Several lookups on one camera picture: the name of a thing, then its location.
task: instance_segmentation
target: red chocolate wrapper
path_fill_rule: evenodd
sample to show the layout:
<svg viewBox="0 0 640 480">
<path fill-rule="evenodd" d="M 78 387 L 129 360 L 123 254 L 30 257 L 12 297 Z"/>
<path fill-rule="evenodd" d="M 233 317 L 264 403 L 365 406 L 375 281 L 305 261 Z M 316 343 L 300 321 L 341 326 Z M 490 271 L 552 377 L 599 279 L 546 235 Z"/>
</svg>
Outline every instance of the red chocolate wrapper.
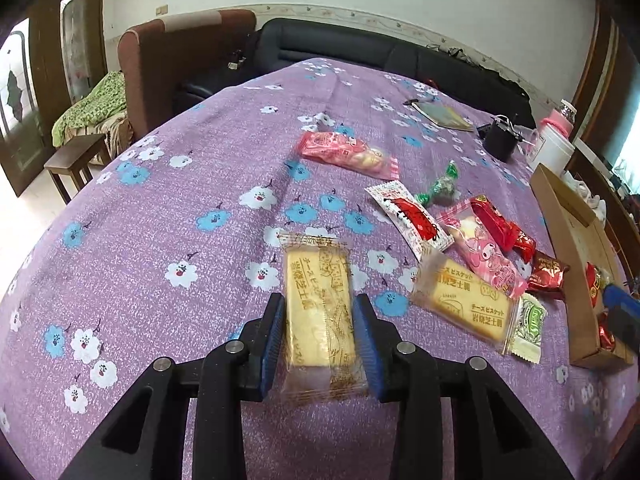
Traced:
<svg viewBox="0 0 640 480">
<path fill-rule="evenodd" d="M 528 264 L 536 253 L 536 241 L 520 229 L 513 249 L 518 251 L 523 261 Z"/>
<path fill-rule="evenodd" d="M 611 280 L 608 273 L 603 272 L 598 267 L 590 263 L 587 263 L 587 268 L 584 270 L 584 274 L 587 278 L 587 285 L 589 285 L 591 306 L 595 308 L 598 301 L 598 291 L 609 285 Z M 608 315 L 608 312 L 603 312 L 597 317 L 598 336 L 600 337 L 601 347 L 605 350 L 613 350 L 616 347 L 616 338 L 613 337 L 613 334 L 607 329 Z"/>
<path fill-rule="evenodd" d="M 527 291 L 542 292 L 550 298 L 564 300 L 562 284 L 564 283 L 564 273 L 568 270 L 569 266 L 567 264 L 547 256 L 545 253 L 536 251 L 533 255 Z"/>
<path fill-rule="evenodd" d="M 518 238 L 520 228 L 513 222 L 507 222 L 494 205 L 484 195 L 471 200 L 474 214 L 480 219 L 494 241 L 503 251 L 511 251 Z"/>
</svg>

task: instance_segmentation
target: wooden door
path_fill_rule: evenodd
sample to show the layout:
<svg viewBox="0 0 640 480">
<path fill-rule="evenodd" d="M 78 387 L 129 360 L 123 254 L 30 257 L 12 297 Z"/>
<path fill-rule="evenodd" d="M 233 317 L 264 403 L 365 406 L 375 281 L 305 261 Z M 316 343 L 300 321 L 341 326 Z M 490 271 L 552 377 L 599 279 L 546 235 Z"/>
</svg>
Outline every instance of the wooden door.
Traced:
<svg viewBox="0 0 640 480">
<path fill-rule="evenodd" d="M 35 0 L 16 27 L 0 49 L 0 164 L 20 195 L 58 145 L 54 122 L 106 74 L 102 0 Z"/>
</svg>

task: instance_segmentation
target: decorative wall border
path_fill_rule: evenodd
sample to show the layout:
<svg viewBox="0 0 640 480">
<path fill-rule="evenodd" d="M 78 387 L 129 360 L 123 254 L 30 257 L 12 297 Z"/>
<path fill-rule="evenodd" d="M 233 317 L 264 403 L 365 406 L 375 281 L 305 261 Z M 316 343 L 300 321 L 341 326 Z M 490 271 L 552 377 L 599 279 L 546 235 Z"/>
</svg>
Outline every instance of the decorative wall border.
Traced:
<svg viewBox="0 0 640 480">
<path fill-rule="evenodd" d="M 495 70 L 500 73 L 503 78 L 515 81 L 522 86 L 529 94 L 533 117 L 536 120 L 545 117 L 552 108 L 558 105 L 553 101 L 553 99 L 526 81 L 526 79 L 521 75 L 498 63 L 490 56 L 486 56 L 482 52 L 479 52 L 464 43 L 460 43 L 453 38 L 449 38 L 448 36 L 444 36 L 429 30 L 428 28 L 419 27 L 413 23 L 395 20 L 378 14 L 371 14 L 370 12 L 362 12 L 360 10 L 305 4 L 252 4 L 221 8 L 248 9 L 253 11 L 257 18 L 258 28 L 261 28 L 264 23 L 272 20 L 273 18 L 289 17 L 300 20 L 311 20 L 314 22 L 334 23 L 336 25 L 345 25 L 347 27 L 359 28 L 362 30 L 370 30 L 372 32 L 379 32 L 400 40 L 411 41 L 412 43 L 417 43 L 421 46 L 430 46 L 432 48 L 461 48 L 474 62 L 491 70 Z"/>
</svg>

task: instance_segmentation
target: red candy wrapper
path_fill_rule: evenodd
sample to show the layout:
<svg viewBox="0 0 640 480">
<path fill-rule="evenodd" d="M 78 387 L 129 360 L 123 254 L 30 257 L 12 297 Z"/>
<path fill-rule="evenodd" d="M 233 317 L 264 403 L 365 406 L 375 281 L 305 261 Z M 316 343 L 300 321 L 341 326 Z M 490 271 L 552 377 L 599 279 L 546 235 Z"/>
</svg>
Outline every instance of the red candy wrapper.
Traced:
<svg viewBox="0 0 640 480">
<path fill-rule="evenodd" d="M 598 301 L 598 291 L 609 285 L 610 277 L 606 272 L 603 272 L 598 267 L 590 263 L 587 263 L 587 268 L 584 270 L 584 274 L 587 278 L 587 285 L 589 285 L 591 306 L 595 308 Z M 605 350 L 613 350 L 616 346 L 616 338 L 607 329 L 608 314 L 608 312 L 603 312 L 596 316 L 596 320 L 598 321 L 598 336 L 600 337 L 601 347 Z"/>
<path fill-rule="evenodd" d="M 564 273 L 568 270 L 568 265 L 547 256 L 545 253 L 536 251 L 533 255 L 527 291 L 542 292 L 550 298 L 564 300 L 562 284 L 564 283 Z"/>
<path fill-rule="evenodd" d="M 520 256 L 522 256 L 522 260 L 528 264 L 536 253 L 536 241 L 527 235 L 522 229 L 518 229 L 520 232 L 518 233 L 516 242 L 513 245 L 513 249 L 517 251 Z"/>
<path fill-rule="evenodd" d="M 494 205 L 484 195 L 478 195 L 471 199 L 471 207 L 482 225 L 503 251 L 511 251 L 521 232 L 517 224 L 507 222 Z"/>
<path fill-rule="evenodd" d="M 345 134 L 307 132 L 298 144 L 298 153 L 306 158 L 327 162 L 373 178 L 400 178 L 396 158 Z"/>
</svg>

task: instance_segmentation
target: notebook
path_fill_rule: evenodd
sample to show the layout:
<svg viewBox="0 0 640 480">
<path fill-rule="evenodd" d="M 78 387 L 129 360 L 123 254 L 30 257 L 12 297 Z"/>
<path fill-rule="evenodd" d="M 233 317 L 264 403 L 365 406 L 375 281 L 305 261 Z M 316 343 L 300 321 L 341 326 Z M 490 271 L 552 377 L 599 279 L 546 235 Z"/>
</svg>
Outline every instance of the notebook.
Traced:
<svg viewBox="0 0 640 480">
<path fill-rule="evenodd" d="M 412 103 L 412 106 L 437 126 L 472 132 L 471 124 L 468 124 L 452 108 L 437 103 Z"/>
</svg>

